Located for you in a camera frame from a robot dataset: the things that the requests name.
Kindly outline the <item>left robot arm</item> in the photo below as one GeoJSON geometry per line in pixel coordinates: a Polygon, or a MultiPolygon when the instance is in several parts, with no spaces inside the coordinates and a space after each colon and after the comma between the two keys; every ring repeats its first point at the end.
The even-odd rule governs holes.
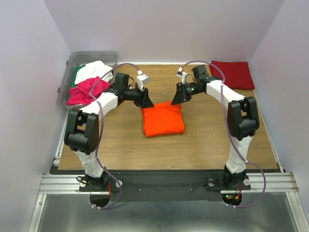
{"type": "Polygon", "coordinates": [[[133,102],[141,109],[143,132],[147,137],[182,134],[185,131],[181,113],[181,101],[153,104],[144,84],[149,81],[145,74],[138,75],[134,85],[129,84],[131,76],[117,73],[112,84],[104,88],[106,82],[94,78],[88,96],[92,102],[69,111],[64,143],[78,156],[85,175],[78,177],[81,187],[90,186],[96,190],[109,187],[106,168],[99,160],[98,147],[104,127],[104,116],[124,101],[133,102]]]}

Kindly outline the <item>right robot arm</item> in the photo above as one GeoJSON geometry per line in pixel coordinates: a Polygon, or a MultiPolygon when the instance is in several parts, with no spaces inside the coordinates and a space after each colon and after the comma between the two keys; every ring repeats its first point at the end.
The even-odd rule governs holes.
{"type": "Polygon", "coordinates": [[[225,78],[210,76],[206,66],[192,69],[194,80],[187,82],[183,67],[177,71],[181,82],[176,85],[172,105],[185,103],[193,95],[205,93],[222,105],[225,126],[231,142],[229,157],[224,167],[222,184],[228,189],[238,186],[246,179],[247,153],[255,132],[259,129],[257,102],[254,97],[244,97],[225,85],[225,78]]]}

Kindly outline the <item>orange t shirt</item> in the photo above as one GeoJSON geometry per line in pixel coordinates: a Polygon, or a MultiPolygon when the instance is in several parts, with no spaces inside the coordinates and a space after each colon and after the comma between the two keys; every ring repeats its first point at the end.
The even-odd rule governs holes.
{"type": "Polygon", "coordinates": [[[146,137],[183,134],[182,105],[171,101],[157,103],[152,108],[142,108],[143,131],[146,137]]]}

